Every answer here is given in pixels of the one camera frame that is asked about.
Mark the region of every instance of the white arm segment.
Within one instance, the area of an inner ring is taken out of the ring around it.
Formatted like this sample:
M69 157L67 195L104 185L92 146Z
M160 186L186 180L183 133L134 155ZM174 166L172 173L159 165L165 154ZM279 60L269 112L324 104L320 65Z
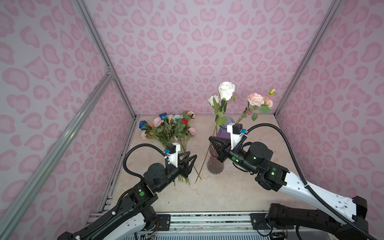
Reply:
M321 204L309 191L305 188L303 182L300 178L290 172L285 176L285 182L287 182L286 186L282 186L279 189L279 192L294 196L317 209L325 212L329 216L333 217L336 221L341 224L346 224L336 215L334 215L331 211L329 211L323 204ZM316 186L310 182L308 185L331 207L333 207L336 211L338 211L341 215L346 217L351 222L354 222L352 219L352 215L356 215L356 204L352 202L352 199L349 197L343 197L324 188Z
M234 123L230 123L227 125L227 132L231 135L230 138L231 138L231 150L233 150L236 145L238 144L238 142L240 142L241 138L243 137L243 133L241 134L234 134L233 131L232 131L232 126L234 125Z
M138 213L136 216L123 222L120 226L111 231L104 240L121 240L145 227L144 216Z
M180 148L180 144L178 143L172 143L172 144L176 146L176 152L172 154L167 153L167 155L168 155L169 163L177 167L177 160L178 160L177 155L179 154L179 151L181 150L181 148Z

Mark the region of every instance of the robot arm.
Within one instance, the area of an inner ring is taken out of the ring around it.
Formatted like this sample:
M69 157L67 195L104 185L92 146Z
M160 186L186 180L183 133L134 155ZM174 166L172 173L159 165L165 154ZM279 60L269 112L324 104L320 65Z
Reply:
M75 233L61 234L58 240L117 240L142 229L153 229L157 214L151 204L159 198L156 192L161 192L179 175L187 178L197 158L190 157L190 152L178 154L177 145L170 144L166 149L169 171L160 163L152 164L140 182L120 196L113 209Z
M240 166L251 175L256 174L255 181L264 189L279 191L301 199L319 210L318 213L316 213L316 217L319 216L320 212L322 217L320 223L312 224L316 221L316 218L313 218L310 214L313 210L293 210L280 204L271 204L269 213L266 216L267 219L282 225L300 225L321 229L334 234L339 239L367 238L361 231L346 225L347 223L345 221L325 207L309 189L313 190L315 194L326 204L333 207L341 216L350 222L354 222L363 231L368 232L368 223L365 220L367 212L367 202L365 199L361 197L351 199L340 196L310 182L304 184L296 174L277 163L271 162L273 151L268 149L265 144L261 142L247 142L242 145L246 138L246 130L242 129L242 124L231 123L227 126L227 131L230 133L229 139L219 137L209 138L209 141L218 152L217 159L219 161L223 162L229 158L235 166ZM248 151L243 149L245 146L249 146ZM352 233L352 238L346 238L347 235L345 232Z

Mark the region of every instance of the glass vase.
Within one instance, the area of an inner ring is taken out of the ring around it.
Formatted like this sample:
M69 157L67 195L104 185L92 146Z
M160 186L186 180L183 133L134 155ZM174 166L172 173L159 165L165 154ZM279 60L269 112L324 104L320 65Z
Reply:
M227 132L227 125L230 123L235 123L235 121L230 117L225 117L227 119L227 122L221 126L219 126L219 130L217 132L217 137L222 138L229 138L230 134ZM210 157L207 162L208 170L213 174L219 174L224 170L224 163L217 160L217 151L216 149L210 144L209 146L209 153Z

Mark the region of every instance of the wire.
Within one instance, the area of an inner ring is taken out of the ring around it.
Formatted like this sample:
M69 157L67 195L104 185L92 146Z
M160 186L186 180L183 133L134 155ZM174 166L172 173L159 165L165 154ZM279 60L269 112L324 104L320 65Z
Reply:
M270 226L270 227L271 227L270 232L269 232L267 235L263 235L263 234L261 234L261 233L259 232L259 230L257 229L257 226L258 226L260 223L264 223L264 221L258 221L258 222L256 223L256 227L255 227L255 228L256 228L256 231L257 231L261 236L263 236L263 237L268 237L268 236L270 236L271 233L272 233L272 229L273 229L273 227Z
M300 233L299 233L299 225L296 225L296 235L297 235L297 238L299 239L299 240L303 240L302 238L301 238L301 236L300 236Z
M161 155L164 156L164 158L166 159L166 171L167 173L169 172L169 164L168 164L168 157L167 157L167 154L164 153L163 151L161 151L158 147L156 147L155 145L152 145L152 144L148 144L148 143L142 143L142 144L139 144L139 145L136 145L134 146L131 150L129 150L127 152L127 154L124 156L124 159L122 161L122 167L124 168L124 170L129 173L130 175L133 175L135 177L139 177L140 179L143 179L143 176L138 174L138 173L135 173L135 172L132 172L131 170L128 169L127 167L127 159L129 157L129 155L135 151L136 149L140 148L140 147L151 147L153 149L155 149L156 151L158 151Z
M248 172L248 171L246 171L246 170L244 170L244 169L241 169L241 168L239 168L238 166L236 166L236 164L234 163L234 162L232 162L232 164L235 166L235 168L237 168L238 170L240 170L240 171L242 171L242 172Z
M354 228L356 231L360 232L363 236L365 236L366 238L368 238L369 240L377 240L376 238L374 238L373 236L371 236L369 233L367 233L365 230L363 230L362 228L360 228L359 226L357 226L355 223L351 222L349 219L347 219L346 217L344 217L343 215L341 215L338 211L336 211L333 207L331 207L328 203L326 203L312 188L311 186L308 185L308 182L305 180L304 178L304 175L299 167L299 164L297 163L297 160L295 158L295 155L293 154L293 151L292 151L292 148L291 148L291 145L289 144L288 142L288 139L287 137L284 135L283 131L278 128L277 126L273 125L273 124L270 124L270 123L260 123L260 124L256 124L252 127L250 127L248 129L248 133L252 130L254 130L255 128L258 128L258 127L263 127L263 126L268 126L268 127L271 127L271 128L274 128L276 131L278 131L280 133L280 135L283 137L284 139L284 142L288 148L288 151L289 151L289 154L291 155L291 158L292 158L292 161L293 161L293 164L295 165L295 168L296 168L296 171L297 173L299 174L299 177L301 179L301 181L303 182L303 184L305 185L305 188L308 189L308 191L319 201L321 202L321 204L323 204L329 211L331 211L334 215L336 215L338 218L340 218L342 221L344 221L345 223L347 223L349 226L351 226L352 228ZM239 143L236 145L236 147L233 149L241 149L242 147L242 144L243 142L246 140L247 136L246 135L243 135L242 139L239 141Z
M133 151L135 151L136 149L140 148L140 147L151 147L153 149L155 149L156 151L158 151L159 153L161 153L161 155L163 155L165 157L165 161L166 161L166 169L167 169L167 172L169 172L169 165L168 165L168 157L167 157L167 154L165 154L163 151L161 151L158 147L156 147L155 145L152 145L152 144L148 144L148 143L143 143L143 144L139 144L139 145L136 145L134 146L131 150L129 150L127 152L127 154L124 156L124 159L123 159L123 163L122 163L122 167L124 168L124 170L129 173L130 175L133 175L135 177L139 177L140 179L143 179L143 176L138 174L138 173L135 173L135 172L132 172L131 170L128 169L127 167L127 159L129 157L129 155L131 155L131 153ZM122 202L122 199L128 194L128 192L132 190L131 189L128 189L126 190L118 199L117 203L116 203L116 206L114 207L114 211L116 212L119 208L120 208L120 205L121 205L121 202ZM89 234L95 232L96 230L98 230L99 228L101 228L104 224L106 224L108 221L110 221L114 216L116 215L113 215L111 214L105 221L103 221L100 225L94 227L93 229L91 229L90 231L86 232L84 235L81 235L80 236L80 239L88 236Z

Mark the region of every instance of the blue rose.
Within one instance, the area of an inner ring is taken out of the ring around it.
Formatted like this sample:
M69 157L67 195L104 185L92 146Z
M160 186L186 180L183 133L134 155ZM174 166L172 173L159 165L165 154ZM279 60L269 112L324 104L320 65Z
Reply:
M161 120L164 120L168 117L167 113L160 114L159 116L160 116Z
M139 125L139 128L140 128L141 130L144 130L144 129L145 129L145 125L148 125L147 121L141 121L141 122L140 122L140 125Z

